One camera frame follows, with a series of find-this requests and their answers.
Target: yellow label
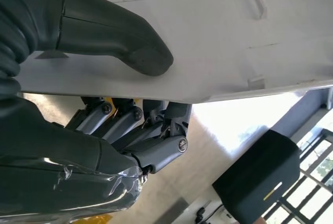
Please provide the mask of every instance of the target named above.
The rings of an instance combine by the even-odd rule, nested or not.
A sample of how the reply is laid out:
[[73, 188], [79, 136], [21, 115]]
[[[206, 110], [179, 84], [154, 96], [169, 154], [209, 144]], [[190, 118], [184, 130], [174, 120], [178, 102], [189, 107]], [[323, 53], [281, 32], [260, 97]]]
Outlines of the yellow label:
[[266, 201], [268, 197], [271, 196], [273, 193], [274, 193], [276, 190], [279, 189], [282, 185], [282, 181], [277, 184], [275, 188], [272, 189], [270, 193], [268, 193], [267, 196], [264, 198], [264, 201]]

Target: yellow object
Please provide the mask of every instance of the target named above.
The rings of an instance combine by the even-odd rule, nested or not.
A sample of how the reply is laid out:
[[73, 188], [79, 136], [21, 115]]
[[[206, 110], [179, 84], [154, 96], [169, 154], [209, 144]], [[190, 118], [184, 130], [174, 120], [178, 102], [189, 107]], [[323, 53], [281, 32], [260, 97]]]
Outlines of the yellow object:
[[264, 201], [266, 201], [268, 197], [274, 193], [276, 190], [279, 189], [282, 185], [282, 181], [277, 184], [275, 188], [272, 189], [270, 193], [268, 193], [265, 198], [264, 198]]
[[73, 222], [74, 224], [107, 224], [113, 217], [111, 215], [98, 215], [88, 219], [81, 219]]
[[[115, 107], [114, 104], [113, 104], [113, 98], [110, 98], [110, 97], [106, 97], [106, 98], [105, 98], [105, 101], [107, 101], [107, 102], [110, 103], [110, 104], [113, 106], [113, 110], [111, 111], [111, 113], [109, 114], [109, 116], [113, 115], [113, 114], [116, 111], [116, 107]], [[140, 101], [140, 99], [134, 99], [134, 102], [135, 102], [135, 103], [138, 103], [139, 101]]]

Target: window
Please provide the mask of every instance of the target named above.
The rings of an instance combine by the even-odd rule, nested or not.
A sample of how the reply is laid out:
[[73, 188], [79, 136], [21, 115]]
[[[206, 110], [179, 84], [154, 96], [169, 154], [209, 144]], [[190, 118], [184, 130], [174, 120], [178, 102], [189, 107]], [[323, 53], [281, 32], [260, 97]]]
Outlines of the window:
[[300, 178], [263, 217], [267, 224], [333, 223], [333, 132], [308, 133], [298, 146]]
[[282, 207], [278, 208], [272, 216], [267, 219], [267, 224], [279, 224], [287, 218], [289, 214]]
[[315, 224], [328, 224], [331, 223], [331, 219], [333, 218], [333, 204], [331, 204], [328, 207], [325, 212], [323, 212], [318, 220], [315, 222]]

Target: cable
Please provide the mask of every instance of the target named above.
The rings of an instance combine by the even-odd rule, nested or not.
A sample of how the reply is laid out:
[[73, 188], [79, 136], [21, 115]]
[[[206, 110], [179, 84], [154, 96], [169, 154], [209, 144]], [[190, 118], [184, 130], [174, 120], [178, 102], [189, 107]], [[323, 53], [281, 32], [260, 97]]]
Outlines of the cable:
[[205, 221], [209, 220], [211, 216], [214, 215], [216, 212], [217, 212], [217, 210], [220, 209], [221, 207], [223, 207], [223, 204], [220, 204], [220, 206], [217, 207], [215, 210], [214, 210], [212, 213], [211, 213], [210, 215], [208, 215], [208, 217], [206, 217], [205, 220], [203, 220], [202, 222], [205, 223]]

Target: metal bolt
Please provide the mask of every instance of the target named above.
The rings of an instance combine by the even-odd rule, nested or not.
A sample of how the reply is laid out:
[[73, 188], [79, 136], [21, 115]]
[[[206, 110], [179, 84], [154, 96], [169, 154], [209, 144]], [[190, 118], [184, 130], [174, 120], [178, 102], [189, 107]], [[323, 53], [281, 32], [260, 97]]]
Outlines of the metal bolt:
[[137, 108], [137, 109], [134, 112], [134, 118], [135, 118], [136, 121], [140, 121], [140, 120], [141, 120], [142, 115], [143, 115], [143, 112], [142, 112], [142, 110], [140, 109], [140, 108]]
[[188, 146], [189, 145], [187, 143], [187, 140], [186, 140], [185, 138], [181, 139], [180, 141], [179, 141], [178, 144], [179, 151], [180, 151], [181, 153], [187, 151]]
[[110, 114], [113, 110], [113, 107], [109, 103], [105, 103], [103, 106], [102, 106], [102, 111], [105, 115]]

